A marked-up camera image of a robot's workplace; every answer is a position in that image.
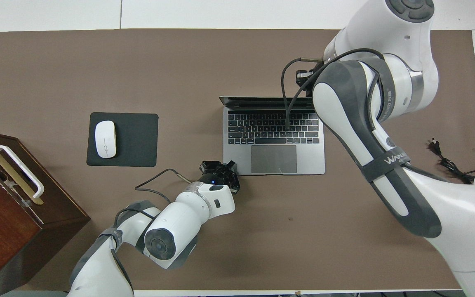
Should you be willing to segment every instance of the mouse pad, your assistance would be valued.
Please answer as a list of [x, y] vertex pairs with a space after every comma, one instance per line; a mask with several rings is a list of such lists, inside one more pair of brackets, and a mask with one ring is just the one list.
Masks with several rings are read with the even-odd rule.
[[[115, 124], [117, 154], [101, 158], [96, 151], [94, 128], [103, 120]], [[154, 113], [91, 113], [87, 165], [154, 167], [157, 164], [159, 116]]]

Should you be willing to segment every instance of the brown wooden box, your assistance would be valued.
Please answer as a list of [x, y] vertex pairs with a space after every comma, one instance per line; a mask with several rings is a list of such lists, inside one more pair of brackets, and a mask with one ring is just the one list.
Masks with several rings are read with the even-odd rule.
[[[0, 295], [27, 283], [86, 222], [89, 216], [76, 204], [44, 167], [14, 137], [0, 135], [0, 145], [9, 147], [45, 187], [38, 205], [23, 189], [12, 186], [9, 171], [0, 165]], [[36, 185], [12, 160], [2, 156], [23, 182]]]

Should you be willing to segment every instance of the laptop screen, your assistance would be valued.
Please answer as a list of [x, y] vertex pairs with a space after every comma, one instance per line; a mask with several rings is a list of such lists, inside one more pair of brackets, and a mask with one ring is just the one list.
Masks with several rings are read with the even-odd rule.
[[[235, 108], [235, 107], [276, 107], [279, 109], [284, 109], [283, 97], [232, 97], [232, 96], [219, 96], [219, 100], [223, 103], [224, 106]], [[292, 98], [287, 98], [287, 104], [290, 103]], [[311, 97], [298, 97], [294, 103], [296, 108], [312, 108], [313, 99]]]

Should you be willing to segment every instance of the white handle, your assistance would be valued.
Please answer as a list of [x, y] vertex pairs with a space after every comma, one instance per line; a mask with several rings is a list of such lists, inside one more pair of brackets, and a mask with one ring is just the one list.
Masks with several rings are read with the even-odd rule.
[[18, 156], [11, 150], [10, 147], [7, 147], [5, 145], [0, 145], [0, 151], [4, 150], [11, 158], [14, 160], [14, 162], [23, 170], [23, 172], [32, 180], [32, 182], [37, 186], [38, 190], [36, 193], [32, 196], [34, 198], [38, 198], [41, 194], [43, 194], [43, 184], [38, 180], [38, 178], [32, 173], [28, 167], [21, 162]]

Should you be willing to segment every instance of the black cable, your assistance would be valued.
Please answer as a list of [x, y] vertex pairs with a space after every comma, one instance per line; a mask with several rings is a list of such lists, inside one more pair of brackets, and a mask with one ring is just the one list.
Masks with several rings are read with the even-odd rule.
[[366, 96], [366, 110], [368, 113], [368, 120], [369, 120], [369, 126], [371, 127], [371, 130], [375, 130], [375, 125], [373, 124], [373, 114], [371, 110], [371, 99], [373, 97], [373, 91], [375, 90], [375, 87], [377, 86], [378, 83], [381, 83], [381, 76], [379, 75], [378, 72], [375, 71], [375, 76], [373, 76], [373, 80], [371, 84], [369, 85], [369, 90], [368, 94]]
[[281, 71], [281, 94], [283, 95], [283, 105], [285, 107], [285, 110], [287, 110], [287, 96], [285, 96], [285, 85], [283, 83], [283, 80], [285, 78], [285, 71], [287, 71], [287, 68], [289, 66], [291, 66], [292, 64], [296, 63], [296, 62], [300, 62], [302, 60], [302, 58], [297, 58], [297, 59], [294, 59], [292, 61], [290, 61], [289, 63], [287, 63], [287, 65], [285, 65], [285, 68], [283, 68], [283, 70]]
[[115, 222], [113, 223], [113, 228], [118, 228], [118, 217], [125, 211], [136, 211], [139, 212], [140, 214], [143, 214], [147, 216], [148, 218], [151, 218], [152, 220], [155, 218], [154, 216], [151, 216], [150, 214], [145, 213], [144, 211], [136, 208], [125, 208], [117, 212], [117, 215], [115, 216]]
[[450, 296], [447, 296], [447, 295], [443, 295], [443, 294], [439, 293], [438, 291], [432, 291], [432, 292], [434, 292], [435, 294], [437, 294], [441, 297], [450, 297]]
[[156, 179], [157, 177], [160, 177], [162, 175], [162, 173], [165, 173], [166, 171], [173, 171], [173, 173], [175, 173], [175, 175], [177, 175], [179, 178], [181, 178], [182, 180], [188, 182], [188, 183], [191, 183], [191, 181], [189, 181], [186, 177], [184, 177], [181, 173], [178, 173], [177, 171], [175, 171], [174, 169], [171, 169], [171, 168], [168, 168], [168, 169], [165, 169], [163, 171], [161, 171], [159, 174], [155, 175], [154, 177], [150, 178], [149, 180], [141, 183], [140, 185], [136, 186], [135, 187], [135, 190], [136, 191], [146, 191], [146, 192], [151, 192], [151, 193], [155, 193], [155, 194], [158, 194], [160, 195], [161, 197], [163, 197], [167, 202], [168, 204], [172, 203], [170, 201], [170, 199], [168, 199], [168, 197], [166, 197], [164, 194], [162, 194], [161, 192], [158, 192], [158, 191], [155, 191], [155, 190], [151, 190], [151, 189], [146, 189], [146, 188], [141, 188], [141, 186], [144, 186], [145, 184], [148, 184], [149, 182], [151, 182], [152, 180]]
[[303, 89], [305, 89], [309, 83], [311, 83], [311, 81], [313, 81], [313, 79], [317, 78], [320, 73], [322, 73], [322, 71], [324, 71], [324, 69], [326, 69], [327, 66], [331, 65], [331, 63], [333, 62], [336, 62], [340, 59], [342, 59], [343, 57], [345, 56], [349, 56], [350, 54], [353, 54], [353, 53], [358, 53], [358, 52], [368, 52], [368, 53], [373, 53], [375, 56], [379, 57], [380, 59], [384, 60], [384, 56], [374, 50], [374, 49], [365, 49], [365, 48], [362, 48], [362, 49], [352, 49], [351, 51], [347, 51], [339, 56], [336, 56], [334, 59], [331, 59], [329, 62], [327, 62], [326, 64], [324, 64], [322, 67], [320, 67], [315, 73], [313, 73], [313, 75], [311, 75], [300, 87], [300, 89], [298, 89], [298, 92], [296, 92], [296, 94], [294, 95], [294, 97], [292, 97], [292, 100], [291, 100], [291, 103], [289, 104], [289, 107], [286, 109], [285, 111], [285, 128], [289, 128], [289, 116], [290, 116], [290, 113], [291, 113], [291, 109], [294, 105], [294, 103], [296, 102], [296, 98], [298, 98], [298, 95], [300, 95], [300, 93], [302, 92]]
[[433, 173], [429, 173], [428, 171], [424, 171], [420, 168], [415, 167], [414, 165], [411, 165], [411, 163], [405, 163], [403, 164], [403, 167], [406, 167], [407, 169], [410, 169], [413, 172], [419, 173], [421, 175], [424, 175], [425, 177], [430, 177], [434, 180], [439, 180], [439, 181], [444, 181], [444, 182], [449, 182], [447, 179], [444, 179], [443, 177], [440, 177], [438, 175], [435, 175]]
[[441, 147], [439, 146], [439, 141], [432, 139], [430, 144], [428, 145], [428, 148], [434, 152], [439, 158], [441, 158], [440, 164], [447, 168], [450, 172], [454, 173], [459, 179], [461, 179], [465, 184], [472, 184], [475, 178], [475, 175], [471, 175], [471, 173], [475, 173], [475, 170], [473, 171], [467, 171], [467, 172], [462, 172], [460, 169], [457, 167], [457, 165], [449, 160], [448, 158], [443, 157], [443, 154], [441, 153]]

